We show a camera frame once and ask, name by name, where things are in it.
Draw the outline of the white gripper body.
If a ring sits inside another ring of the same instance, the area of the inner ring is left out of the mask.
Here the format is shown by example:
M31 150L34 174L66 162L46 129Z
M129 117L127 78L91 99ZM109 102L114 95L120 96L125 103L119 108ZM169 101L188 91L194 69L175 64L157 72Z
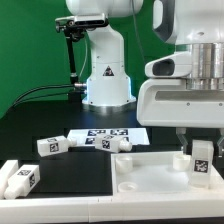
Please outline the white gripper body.
M187 90L183 79L149 79L139 90L143 126L224 128L224 91Z

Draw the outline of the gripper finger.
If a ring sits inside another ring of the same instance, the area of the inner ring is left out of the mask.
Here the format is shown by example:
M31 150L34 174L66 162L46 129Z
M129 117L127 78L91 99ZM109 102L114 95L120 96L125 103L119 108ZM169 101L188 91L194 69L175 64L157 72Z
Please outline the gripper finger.
M187 129L183 127L177 127L176 135L181 143L182 152L186 155L190 155L192 151L192 144L187 138Z
M217 140L217 156L223 157L224 155L224 128L219 129L220 137Z

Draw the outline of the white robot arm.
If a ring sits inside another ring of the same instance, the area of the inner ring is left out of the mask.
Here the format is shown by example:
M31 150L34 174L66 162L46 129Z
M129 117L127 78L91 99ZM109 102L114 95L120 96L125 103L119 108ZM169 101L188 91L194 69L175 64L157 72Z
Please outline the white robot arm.
M171 55L145 65L137 120L144 126L174 127L183 144L188 128L220 131L224 155L224 0L150 0L145 39Z

